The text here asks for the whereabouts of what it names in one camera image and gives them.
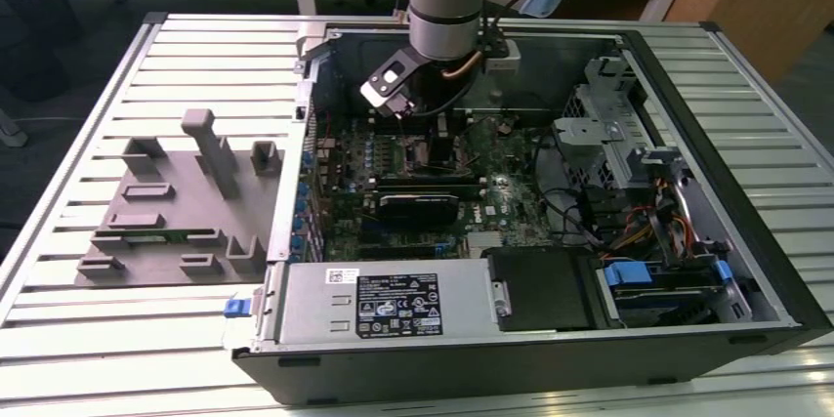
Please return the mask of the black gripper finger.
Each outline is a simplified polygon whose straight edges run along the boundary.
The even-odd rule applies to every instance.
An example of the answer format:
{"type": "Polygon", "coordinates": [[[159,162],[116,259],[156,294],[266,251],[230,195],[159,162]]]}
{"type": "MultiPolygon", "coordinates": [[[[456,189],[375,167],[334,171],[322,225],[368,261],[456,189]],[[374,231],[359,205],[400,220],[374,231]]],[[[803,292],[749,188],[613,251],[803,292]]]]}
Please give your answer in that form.
{"type": "Polygon", "coordinates": [[[447,165],[454,161],[455,155],[455,128],[446,115],[432,118],[432,126],[428,135],[428,163],[431,165],[447,165]]]}

